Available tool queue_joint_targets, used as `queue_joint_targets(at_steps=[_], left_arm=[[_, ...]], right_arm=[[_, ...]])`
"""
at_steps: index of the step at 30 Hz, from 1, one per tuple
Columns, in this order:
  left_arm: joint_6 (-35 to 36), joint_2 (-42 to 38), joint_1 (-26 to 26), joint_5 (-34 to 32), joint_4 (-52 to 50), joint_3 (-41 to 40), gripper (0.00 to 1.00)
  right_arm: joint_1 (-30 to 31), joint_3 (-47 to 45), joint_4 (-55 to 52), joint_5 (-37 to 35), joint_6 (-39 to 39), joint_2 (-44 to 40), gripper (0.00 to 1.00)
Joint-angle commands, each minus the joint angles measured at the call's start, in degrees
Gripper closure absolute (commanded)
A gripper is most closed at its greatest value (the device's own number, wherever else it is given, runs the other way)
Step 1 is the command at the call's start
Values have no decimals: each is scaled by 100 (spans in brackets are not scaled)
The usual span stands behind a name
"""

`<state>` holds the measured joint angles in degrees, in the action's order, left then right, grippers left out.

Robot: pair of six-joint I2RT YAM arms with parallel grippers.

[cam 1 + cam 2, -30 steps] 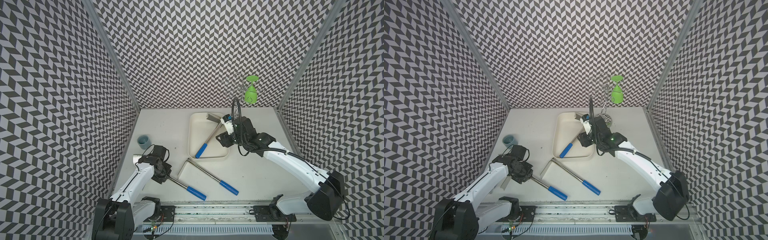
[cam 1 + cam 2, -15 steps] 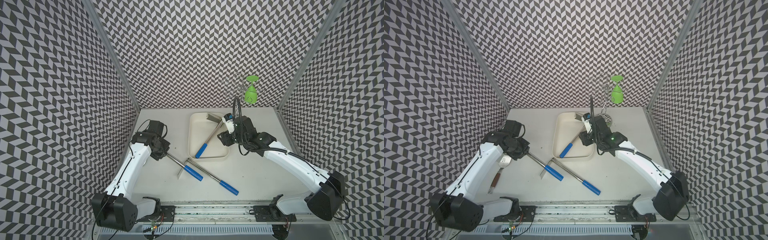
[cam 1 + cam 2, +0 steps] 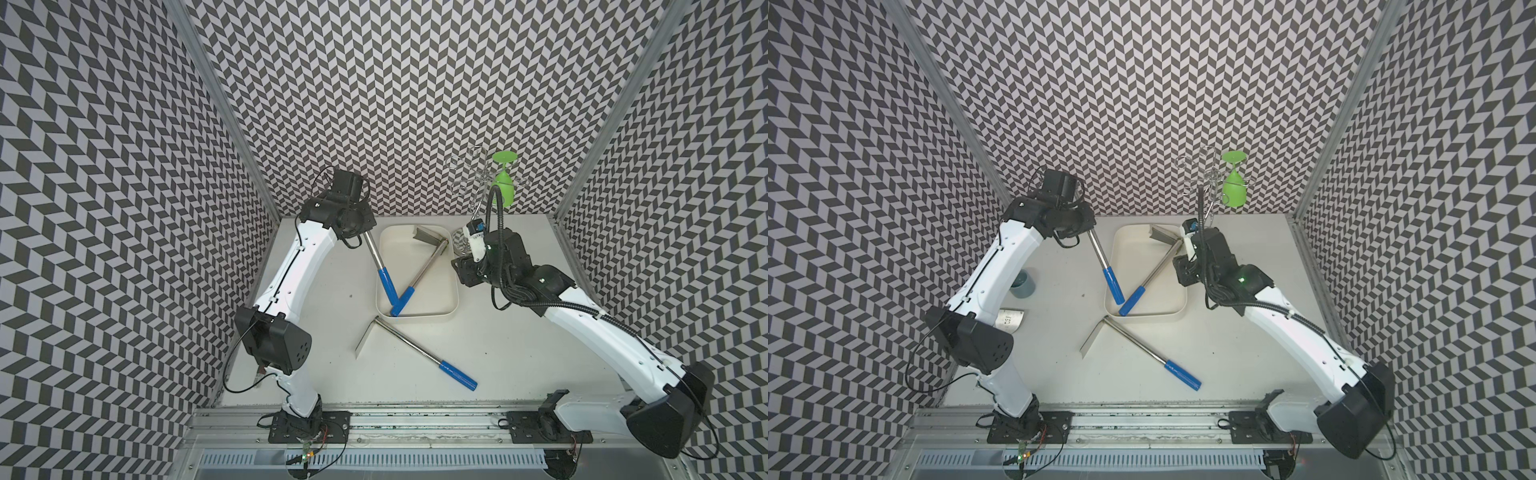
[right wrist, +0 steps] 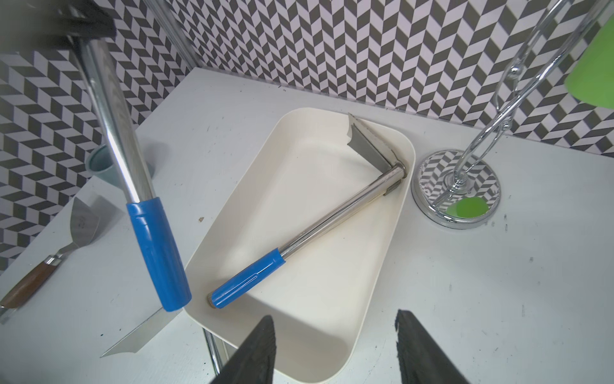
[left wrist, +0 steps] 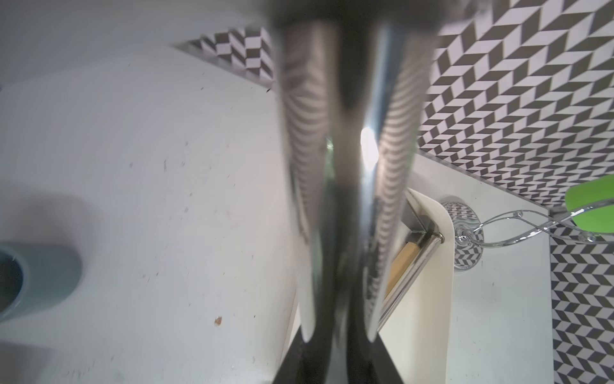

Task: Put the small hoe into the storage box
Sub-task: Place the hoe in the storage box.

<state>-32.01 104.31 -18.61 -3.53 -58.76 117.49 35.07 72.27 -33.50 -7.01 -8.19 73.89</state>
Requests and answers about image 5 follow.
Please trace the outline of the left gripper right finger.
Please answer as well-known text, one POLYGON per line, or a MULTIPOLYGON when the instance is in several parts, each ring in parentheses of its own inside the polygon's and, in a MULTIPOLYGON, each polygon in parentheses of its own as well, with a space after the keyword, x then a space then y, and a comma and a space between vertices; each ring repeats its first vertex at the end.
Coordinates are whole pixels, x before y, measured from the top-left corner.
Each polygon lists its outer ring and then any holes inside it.
POLYGON ((356 342, 355 383, 404 383, 380 335, 377 335, 373 342, 364 336, 358 336, 356 342))

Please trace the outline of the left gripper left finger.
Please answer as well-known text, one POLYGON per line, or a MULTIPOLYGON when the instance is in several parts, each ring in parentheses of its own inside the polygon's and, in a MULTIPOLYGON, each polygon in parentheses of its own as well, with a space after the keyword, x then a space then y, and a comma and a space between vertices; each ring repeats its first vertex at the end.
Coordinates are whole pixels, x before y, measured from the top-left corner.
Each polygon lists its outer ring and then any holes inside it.
POLYGON ((272 383, 307 384, 316 382, 317 373, 314 369, 310 344, 303 339, 302 327, 299 326, 272 383))

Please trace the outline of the cream storage box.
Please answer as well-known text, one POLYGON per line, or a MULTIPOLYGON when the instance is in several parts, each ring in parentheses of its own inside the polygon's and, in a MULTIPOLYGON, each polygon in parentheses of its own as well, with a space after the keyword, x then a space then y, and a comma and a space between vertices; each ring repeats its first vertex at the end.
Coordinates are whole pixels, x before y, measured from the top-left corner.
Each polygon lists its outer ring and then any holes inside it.
MULTIPOLYGON (((445 242, 434 252, 379 334, 403 382, 444 383, 453 292, 453 223, 441 203, 411 189, 406 190, 405 197, 422 205, 438 225, 445 242)), ((408 230, 401 227, 396 240, 398 251, 408 230)))

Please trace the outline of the wooden handle hoe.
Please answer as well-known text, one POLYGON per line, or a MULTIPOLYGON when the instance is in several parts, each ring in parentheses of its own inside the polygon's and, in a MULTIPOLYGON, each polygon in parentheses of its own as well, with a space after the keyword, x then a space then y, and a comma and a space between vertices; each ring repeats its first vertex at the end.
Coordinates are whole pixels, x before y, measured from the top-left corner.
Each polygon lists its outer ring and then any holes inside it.
POLYGON ((410 272, 421 252, 417 243, 406 243, 393 259, 390 267, 390 278, 386 288, 385 299, 388 300, 407 283, 410 272))

